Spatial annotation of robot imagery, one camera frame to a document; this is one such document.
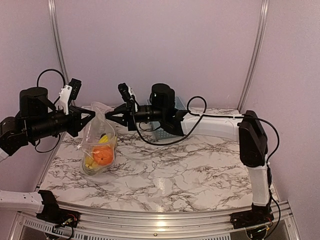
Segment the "orange fake fruit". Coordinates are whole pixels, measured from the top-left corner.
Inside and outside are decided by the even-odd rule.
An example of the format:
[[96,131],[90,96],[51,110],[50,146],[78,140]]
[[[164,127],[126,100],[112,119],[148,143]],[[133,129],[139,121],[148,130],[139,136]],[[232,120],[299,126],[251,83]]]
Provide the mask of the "orange fake fruit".
[[107,166],[114,160],[114,150],[108,145],[95,146],[92,150],[93,160],[100,166]]

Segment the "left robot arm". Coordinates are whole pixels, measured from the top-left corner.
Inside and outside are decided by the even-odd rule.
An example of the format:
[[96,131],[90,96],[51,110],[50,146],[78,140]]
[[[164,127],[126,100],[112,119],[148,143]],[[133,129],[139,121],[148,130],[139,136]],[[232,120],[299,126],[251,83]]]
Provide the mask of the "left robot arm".
[[[0,160],[5,161],[20,148],[46,138],[60,139],[67,132],[77,137],[79,132],[96,116],[92,110],[69,106],[71,86],[62,89],[62,109],[56,108],[48,98],[45,87],[35,86],[19,93],[19,112],[16,116],[6,117],[0,123]],[[53,223],[63,219],[53,193],[48,190],[16,192],[1,190],[1,209],[10,211],[34,212],[45,215]]]

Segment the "yellow fake bananas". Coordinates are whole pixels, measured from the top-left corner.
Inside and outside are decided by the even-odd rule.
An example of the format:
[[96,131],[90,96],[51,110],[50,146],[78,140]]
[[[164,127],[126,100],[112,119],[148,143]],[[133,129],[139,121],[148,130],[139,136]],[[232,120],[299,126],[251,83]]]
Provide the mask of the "yellow fake bananas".
[[101,167],[105,167],[105,166],[101,166],[101,165],[98,165],[95,161],[94,161],[94,158],[93,158],[93,148],[94,147],[100,147],[100,146],[110,146],[108,145],[107,143],[109,142],[109,138],[106,134],[103,134],[98,143],[99,145],[94,145],[94,146],[90,146],[89,147],[89,151],[88,151],[88,155],[86,155],[85,159],[84,159],[84,164],[85,164],[85,167],[88,168],[89,170],[95,170],[95,169],[99,169]]

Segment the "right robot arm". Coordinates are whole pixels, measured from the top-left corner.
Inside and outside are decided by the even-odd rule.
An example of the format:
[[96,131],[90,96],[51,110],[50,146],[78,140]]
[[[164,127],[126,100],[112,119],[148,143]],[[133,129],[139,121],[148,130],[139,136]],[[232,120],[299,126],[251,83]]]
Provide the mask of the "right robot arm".
[[131,87],[118,85],[124,103],[104,116],[107,120],[137,130],[138,123],[159,122],[165,132],[186,139],[190,135],[226,138],[239,143],[239,156],[246,166],[252,186],[253,209],[247,219],[258,224],[267,216],[271,202],[271,176],[268,169],[268,137],[263,129],[263,120],[254,111],[236,115],[209,115],[192,113],[176,108],[175,91],[165,83],[151,87],[149,105],[139,105]]

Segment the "clear zip top bag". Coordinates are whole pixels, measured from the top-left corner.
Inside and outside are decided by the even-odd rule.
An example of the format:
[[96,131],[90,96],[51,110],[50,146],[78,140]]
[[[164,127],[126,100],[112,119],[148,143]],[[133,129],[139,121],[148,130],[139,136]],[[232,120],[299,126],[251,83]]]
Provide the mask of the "clear zip top bag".
[[83,152],[82,169],[93,176],[103,172],[115,161],[118,134],[116,126],[105,118],[113,108],[94,101],[90,109],[95,117],[86,125],[79,149]]

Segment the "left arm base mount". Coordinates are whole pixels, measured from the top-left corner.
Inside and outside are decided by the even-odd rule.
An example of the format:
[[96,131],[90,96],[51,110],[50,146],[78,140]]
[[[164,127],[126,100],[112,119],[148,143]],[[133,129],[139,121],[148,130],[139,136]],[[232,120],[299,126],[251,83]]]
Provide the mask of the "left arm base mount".
[[36,214],[36,218],[59,225],[71,219],[71,226],[76,228],[78,225],[80,213],[78,211],[60,208],[54,194],[49,190],[39,190],[38,193],[42,198],[43,209]]

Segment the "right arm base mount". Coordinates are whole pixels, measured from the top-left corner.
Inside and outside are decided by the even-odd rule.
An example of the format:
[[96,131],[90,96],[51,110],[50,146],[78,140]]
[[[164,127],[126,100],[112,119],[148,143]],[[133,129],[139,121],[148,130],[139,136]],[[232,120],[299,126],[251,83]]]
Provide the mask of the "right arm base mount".
[[247,228],[264,223],[272,222],[274,215],[270,205],[251,205],[250,210],[235,212],[230,215],[230,223],[234,229]]

